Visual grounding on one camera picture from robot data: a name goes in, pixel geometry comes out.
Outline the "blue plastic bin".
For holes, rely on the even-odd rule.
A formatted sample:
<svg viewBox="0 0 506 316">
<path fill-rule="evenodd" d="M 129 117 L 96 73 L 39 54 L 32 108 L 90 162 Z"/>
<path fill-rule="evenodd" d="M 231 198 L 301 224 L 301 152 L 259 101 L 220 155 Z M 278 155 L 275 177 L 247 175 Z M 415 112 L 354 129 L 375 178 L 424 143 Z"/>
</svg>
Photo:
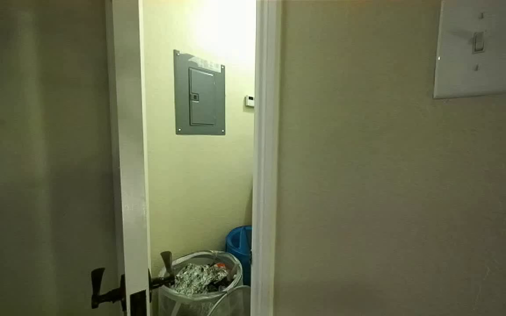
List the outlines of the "blue plastic bin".
<svg viewBox="0 0 506 316">
<path fill-rule="evenodd" d="M 243 282 L 252 282 L 252 226 L 233 227 L 226 236 L 226 250 L 233 252 L 243 264 Z"/>
</svg>

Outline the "grey electrical panel box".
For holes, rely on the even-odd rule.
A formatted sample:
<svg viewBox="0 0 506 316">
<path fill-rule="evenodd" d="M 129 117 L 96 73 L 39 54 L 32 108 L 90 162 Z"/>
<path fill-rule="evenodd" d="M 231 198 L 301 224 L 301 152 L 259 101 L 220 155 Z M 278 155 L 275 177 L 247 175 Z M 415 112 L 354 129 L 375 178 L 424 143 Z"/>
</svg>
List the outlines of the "grey electrical panel box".
<svg viewBox="0 0 506 316">
<path fill-rule="evenodd" d="M 224 134 L 226 66 L 175 50 L 175 101 L 178 134 Z"/>
</svg>

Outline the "clothes pile in hamper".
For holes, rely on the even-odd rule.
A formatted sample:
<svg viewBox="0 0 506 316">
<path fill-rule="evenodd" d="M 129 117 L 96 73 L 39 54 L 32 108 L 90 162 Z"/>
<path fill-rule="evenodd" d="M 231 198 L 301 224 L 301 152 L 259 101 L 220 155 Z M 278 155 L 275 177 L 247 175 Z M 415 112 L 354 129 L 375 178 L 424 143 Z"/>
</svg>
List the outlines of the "clothes pile in hamper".
<svg viewBox="0 0 506 316">
<path fill-rule="evenodd" d="M 187 263 L 175 277 L 173 289 L 194 296 L 227 287 L 234 277 L 226 263 Z"/>
</svg>

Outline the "white mesh laundry hamper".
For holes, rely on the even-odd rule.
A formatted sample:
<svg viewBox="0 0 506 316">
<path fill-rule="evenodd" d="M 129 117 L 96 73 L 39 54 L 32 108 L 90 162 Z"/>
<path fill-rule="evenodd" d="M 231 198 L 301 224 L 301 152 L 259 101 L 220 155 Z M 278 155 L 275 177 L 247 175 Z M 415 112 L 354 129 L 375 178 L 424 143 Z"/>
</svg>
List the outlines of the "white mesh laundry hamper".
<svg viewBox="0 0 506 316">
<path fill-rule="evenodd" d="M 197 250 L 173 257 L 162 252 L 164 268 L 152 278 L 155 316 L 252 316 L 252 287 L 243 282 L 241 261 L 226 250 Z M 213 292 L 187 296 L 173 289 L 176 273 L 187 263 L 226 263 L 234 280 Z"/>
</svg>

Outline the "white wall thermostat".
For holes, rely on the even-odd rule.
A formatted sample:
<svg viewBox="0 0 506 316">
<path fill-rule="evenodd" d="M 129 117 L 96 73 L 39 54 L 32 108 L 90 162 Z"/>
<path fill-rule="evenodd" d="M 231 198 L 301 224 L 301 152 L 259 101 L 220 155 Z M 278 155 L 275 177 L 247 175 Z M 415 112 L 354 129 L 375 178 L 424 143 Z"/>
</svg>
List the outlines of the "white wall thermostat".
<svg viewBox="0 0 506 316">
<path fill-rule="evenodd" d="M 245 96 L 245 106 L 250 106 L 250 108 L 255 106 L 255 96 L 254 94 Z"/>
</svg>

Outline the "white door frame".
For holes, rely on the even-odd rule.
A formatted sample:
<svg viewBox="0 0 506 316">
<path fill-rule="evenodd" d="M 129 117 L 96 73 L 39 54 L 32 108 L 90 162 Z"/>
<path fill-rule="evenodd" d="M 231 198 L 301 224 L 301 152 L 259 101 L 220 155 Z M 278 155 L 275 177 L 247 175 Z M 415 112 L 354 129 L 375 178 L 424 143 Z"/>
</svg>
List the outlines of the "white door frame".
<svg viewBox="0 0 506 316">
<path fill-rule="evenodd" d="M 284 0 L 257 0 L 252 316 L 275 316 Z"/>
</svg>

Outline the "white light switch plate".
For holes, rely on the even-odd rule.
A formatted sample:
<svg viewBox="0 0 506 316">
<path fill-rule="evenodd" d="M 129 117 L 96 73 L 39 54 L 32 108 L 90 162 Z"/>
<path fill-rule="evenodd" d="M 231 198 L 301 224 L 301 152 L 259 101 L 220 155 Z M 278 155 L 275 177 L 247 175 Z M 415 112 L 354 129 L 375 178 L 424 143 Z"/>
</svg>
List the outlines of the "white light switch plate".
<svg viewBox="0 0 506 316">
<path fill-rule="evenodd" d="M 506 0 L 442 0 L 435 96 L 506 92 Z"/>
</svg>

